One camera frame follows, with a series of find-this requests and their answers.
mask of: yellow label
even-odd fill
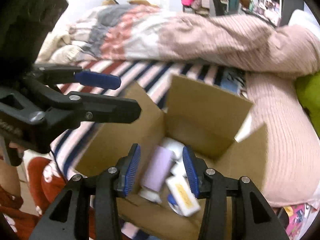
[[[178,190],[181,198],[183,199],[186,207],[187,207],[187,208],[193,207],[193,204],[192,204],[190,198],[188,197],[188,194],[187,194],[187,192],[185,191],[185,189],[183,188],[183,186],[182,186],[180,183],[176,183],[176,187],[177,187],[177,190]]]

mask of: striped bed sheet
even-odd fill
[[[117,90],[88,87],[79,83],[58,85],[67,94],[70,91],[89,92],[109,96],[119,95],[132,81],[144,88],[146,93],[160,109],[165,106],[165,98],[170,86],[171,75],[186,75],[193,80],[200,80],[208,85],[219,85],[231,92],[241,94],[245,91],[244,71],[230,67],[210,64],[191,64],[152,61],[91,61],[81,62],[79,66],[99,73],[121,77],[121,86]],[[81,158],[81,152],[94,136],[100,124],[82,122],[75,130],[69,129],[57,137],[51,144],[59,168],[70,179],[76,171],[73,167]]]

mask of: person's hand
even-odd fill
[[[19,144],[16,144],[14,142],[10,142],[9,147],[17,149],[18,153],[23,153],[24,151],[28,150],[25,147],[22,147]]]

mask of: cardboard box flap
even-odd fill
[[[248,138],[233,145],[215,163],[214,168],[225,177],[249,177],[261,191],[268,161],[268,132],[264,124]]]
[[[233,143],[252,103],[217,86],[173,76],[166,106],[168,134],[215,158]]]
[[[148,162],[149,154],[153,152],[153,147],[164,137],[164,113],[153,103],[144,89],[134,82],[126,90],[124,97],[137,100],[141,107],[140,117],[131,124],[102,125],[76,166],[76,170],[85,176],[98,175],[116,165],[119,158],[128,154],[132,144],[138,143],[141,146],[141,159],[136,174],[137,182],[142,167]],[[138,187],[138,183],[135,183],[133,191]]]

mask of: cardboard box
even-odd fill
[[[76,169],[86,176],[97,175],[128,154],[133,143],[141,146],[141,161],[132,193],[118,199],[119,215],[147,233],[169,240],[198,238],[202,210],[191,217],[181,217],[167,204],[169,190],[161,192],[162,204],[141,198],[140,180],[155,146],[167,136],[190,145],[208,167],[226,177],[248,176],[258,188],[263,185],[267,158],[267,130],[262,126],[237,143],[235,135],[252,103],[244,98],[184,76],[173,76],[167,96],[167,113],[152,102],[137,83],[124,97],[136,99],[142,112],[132,124],[107,123],[86,149]]]

